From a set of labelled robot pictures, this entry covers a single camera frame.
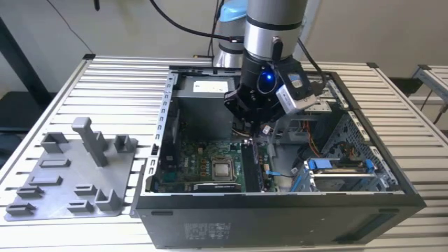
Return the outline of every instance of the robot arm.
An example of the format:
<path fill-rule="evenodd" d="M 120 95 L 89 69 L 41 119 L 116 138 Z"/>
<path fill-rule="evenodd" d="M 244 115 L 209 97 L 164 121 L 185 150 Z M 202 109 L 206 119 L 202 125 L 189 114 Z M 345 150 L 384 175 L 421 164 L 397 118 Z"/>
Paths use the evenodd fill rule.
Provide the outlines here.
<path fill-rule="evenodd" d="M 241 79 L 225 106 L 254 135 L 262 123 L 312 106 L 321 92 L 292 58 L 305 6 L 306 0 L 248 0 Z"/>

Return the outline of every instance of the white wall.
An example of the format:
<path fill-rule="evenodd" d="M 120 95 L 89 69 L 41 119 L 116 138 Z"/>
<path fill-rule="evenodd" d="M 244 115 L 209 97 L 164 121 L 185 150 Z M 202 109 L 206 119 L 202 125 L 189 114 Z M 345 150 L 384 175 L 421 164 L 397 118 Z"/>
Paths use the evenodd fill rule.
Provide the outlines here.
<path fill-rule="evenodd" d="M 208 38 L 174 28 L 148 0 L 50 0 L 98 55 L 190 57 L 205 54 Z M 213 0 L 157 0 L 168 16 L 210 32 Z M 58 91 L 88 50 L 45 0 L 0 0 L 0 15 L 49 91 Z"/>
<path fill-rule="evenodd" d="M 448 65 L 446 10 L 446 0 L 321 0 L 306 48 L 316 60 L 409 77 L 417 64 Z"/>

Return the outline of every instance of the cable connector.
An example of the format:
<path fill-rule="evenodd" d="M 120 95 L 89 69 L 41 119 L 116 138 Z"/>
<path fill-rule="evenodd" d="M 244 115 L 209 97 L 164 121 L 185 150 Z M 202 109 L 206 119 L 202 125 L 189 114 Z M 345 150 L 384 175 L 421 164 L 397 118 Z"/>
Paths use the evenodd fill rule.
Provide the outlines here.
<path fill-rule="evenodd" d="M 272 175 L 272 176 L 281 176 L 280 172 L 273 172 L 273 171 L 266 171 L 265 174 Z"/>

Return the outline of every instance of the aluminum table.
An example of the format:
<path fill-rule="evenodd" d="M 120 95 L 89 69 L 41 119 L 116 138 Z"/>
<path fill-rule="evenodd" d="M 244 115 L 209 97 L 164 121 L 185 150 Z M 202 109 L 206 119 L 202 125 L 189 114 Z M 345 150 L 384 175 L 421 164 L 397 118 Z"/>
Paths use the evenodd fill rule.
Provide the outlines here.
<path fill-rule="evenodd" d="M 76 117 L 90 117 L 105 138 L 129 134 L 138 140 L 125 202 L 149 155 L 169 65 L 209 66 L 208 59 L 102 57 L 77 66 L 46 111 L 0 170 L 0 216 L 16 196 L 44 149 L 48 131 L 66 138 Z M 306 62 L 305 70 L 313 70 Z M 202 249 L 201 251 L 448 251 L 448 139 L 405 98 L 378 68 L 366 64 L 320 62 L 336 71 L 357 100 L 397 164 L 428 207 L 365 246 Z M 160 251 L 126 207 L 117 217 L 6 222 L 0 218 L 0 248 L 16 251 Z"/>

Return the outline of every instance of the white label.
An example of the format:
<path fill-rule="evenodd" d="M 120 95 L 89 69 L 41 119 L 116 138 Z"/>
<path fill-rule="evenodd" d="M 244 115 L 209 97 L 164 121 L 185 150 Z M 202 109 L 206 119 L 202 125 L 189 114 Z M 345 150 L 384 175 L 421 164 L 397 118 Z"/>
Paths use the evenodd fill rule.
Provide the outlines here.
<path fill-rule="evenodd" d="M 225 93 L 229 91 L 226 81 L 205 81 L 197 80 L 193 84 L 193 92 L 196 93 Z"/>
<path fill-rule="evenodd" d="M 264 129 L 262 129 L 262 134 L 269 134 L 269 132 L 270 132 L 270 127 L 269 127 L 269 125 L 266 125 L 266 126 L 264 126 Z"/>

